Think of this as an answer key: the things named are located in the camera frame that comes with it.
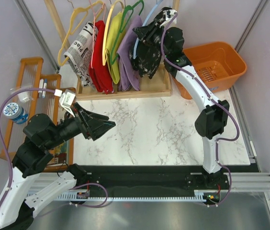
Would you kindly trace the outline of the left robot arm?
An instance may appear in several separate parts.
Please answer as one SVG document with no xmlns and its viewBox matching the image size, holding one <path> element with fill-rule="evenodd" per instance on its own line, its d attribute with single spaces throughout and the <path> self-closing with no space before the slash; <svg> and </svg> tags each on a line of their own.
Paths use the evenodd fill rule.
<svg viewBox="0 0 270 230">
<path fill-rule="evenodd" d="M 54 124 L 46 114 L 36 114 L 23 129 L 24 143 L 11 162 L 12 175 L 0 195 L 0 230 L 26 230 L 39 212 L 63 192 L 83 188 L 87 173 L 71 164 L 54 182 L 27 197 L 32 184 L 52 160 L 50 150 L 82 134 L 85 139 L 99 139 L 116 123 L 108 116 L 85 110 L 78 103 L 71 106 L 71 114 Z"/>
</svg>

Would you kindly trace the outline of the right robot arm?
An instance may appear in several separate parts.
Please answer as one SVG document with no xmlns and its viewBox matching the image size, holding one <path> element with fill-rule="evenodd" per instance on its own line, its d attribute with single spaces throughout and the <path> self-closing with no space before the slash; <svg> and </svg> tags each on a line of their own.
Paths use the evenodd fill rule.
<svg viewBox="0 0 270 230">
<path fill-rule="evenodd" d="M 219 100 L 200 79 L 183 51 L 184 38 L 181 29 L 171 27 L 165 30 L 159 23 L 151 23 L 136 27 L 133 32 L 139 42 L 134 52 L 137 57 L 132 59 L 132 65 L 139 75 L 146 75 L 151 79 L 163 61 L 166 71 L 186 89 L 196 103 L 200 114 L 195 121 L 195 128 L 202 137 L 202 167 L 206 171 L 201 176 L 201 183 L 205 188 L 213 188 L 218 184 L 215 173 L 221 170 L 216 140 L 227 124 L 228 101 Z"/>
</svg>

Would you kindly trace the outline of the light blue hanger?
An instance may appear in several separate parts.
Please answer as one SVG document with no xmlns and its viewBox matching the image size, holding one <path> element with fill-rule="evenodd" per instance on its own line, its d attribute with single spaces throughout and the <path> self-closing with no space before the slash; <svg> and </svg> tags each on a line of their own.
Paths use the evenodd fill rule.
<svg viewBox="0 0 270 230">
<path fill-rule="evenodd" d="M 147 17 L 145 18 L 143 25 L 142 26 L 146 26 L 149 18 L 151 17 L 152 13 L 157 9 L 157 7 L 162 3 L 163 0 L 157 0 L 155 6 L 151 9 L 151 11 L 149 12 L 149 14 L 147 15 Z M 138 47 L 138 43 L 139 43 L 139 39 L 137 38 L 135 41 L 135 45 L 134 45 L 134 49 L 133 49 L 133 59 L 136 59 L 137 57 L 137 47 Z"/>
</svg>

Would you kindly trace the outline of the black white-stained trousers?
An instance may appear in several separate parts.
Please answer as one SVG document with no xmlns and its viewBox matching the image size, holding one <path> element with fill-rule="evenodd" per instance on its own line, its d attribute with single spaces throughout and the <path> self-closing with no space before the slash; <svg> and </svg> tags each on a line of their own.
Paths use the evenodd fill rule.
<svg viewBox="0 0 270 230">
<path fill-rule="evenodd" d="M 164 12 L 166 10 L 172 9 L 171 7 L 164 7 L 159 11 L 159 13 L 154 17 L 156 21 L 162 21 L 165 19 Z M 133 49 L 130 51 L 130 55 L 133 56 Z M 146 46 L 139 42 L 137 47 L 137 57 L 136 59 L 130 58 L 133 69 L 138 71 L 139 76 L 142 78 L 144 76 L 153 78 L 155 75 L 160 62 L 162 54 L 160 45 L 156 46 Z"/>
</svg>

